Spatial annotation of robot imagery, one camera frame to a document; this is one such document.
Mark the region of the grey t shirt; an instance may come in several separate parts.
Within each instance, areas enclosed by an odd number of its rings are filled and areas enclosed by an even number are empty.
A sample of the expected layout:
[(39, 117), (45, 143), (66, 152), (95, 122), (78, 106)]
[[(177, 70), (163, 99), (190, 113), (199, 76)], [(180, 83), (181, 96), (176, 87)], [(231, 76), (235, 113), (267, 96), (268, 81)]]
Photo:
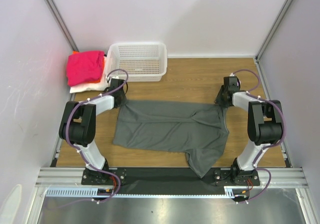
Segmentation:
[(188, 166), (203, 178), (224, 153), (226, 114), (227, 108), (217, 104), (129, 100), (119, 110), (113, 144), (183, 152)]

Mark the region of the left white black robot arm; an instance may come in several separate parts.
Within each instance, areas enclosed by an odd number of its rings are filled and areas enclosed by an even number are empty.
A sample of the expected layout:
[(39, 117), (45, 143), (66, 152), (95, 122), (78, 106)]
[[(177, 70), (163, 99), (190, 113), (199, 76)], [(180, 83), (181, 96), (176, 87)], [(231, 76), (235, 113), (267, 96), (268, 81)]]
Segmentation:
[(112, 77), (103, 93), (85, 101), (69, 101), (65, 105), (59, 127), (59, 137), (80, 154), (84, 163), (86, 179), (105, 184), (110, 179), (109, 164), (100, 153), (96, 142), (97, 116), (119, 108), (126, 101), (124, 86), (127, 82)]

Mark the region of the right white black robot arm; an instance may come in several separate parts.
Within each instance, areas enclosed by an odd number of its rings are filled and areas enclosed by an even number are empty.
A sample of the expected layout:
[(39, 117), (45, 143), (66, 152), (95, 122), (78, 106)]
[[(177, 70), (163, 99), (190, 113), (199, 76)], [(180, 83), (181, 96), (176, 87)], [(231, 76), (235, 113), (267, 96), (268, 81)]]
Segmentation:
[(255, 185), (259, 178), (257, 165), (266, 151), (279, 145), (286, 133), (281, 103), (265, 100), (242, 91), (236, 76), (224, 77), (215, 103), (223, 108), (237, 107), (247, 111), (248, 144), (235, 158), (227, 179), (243, 186), (250, 180)]

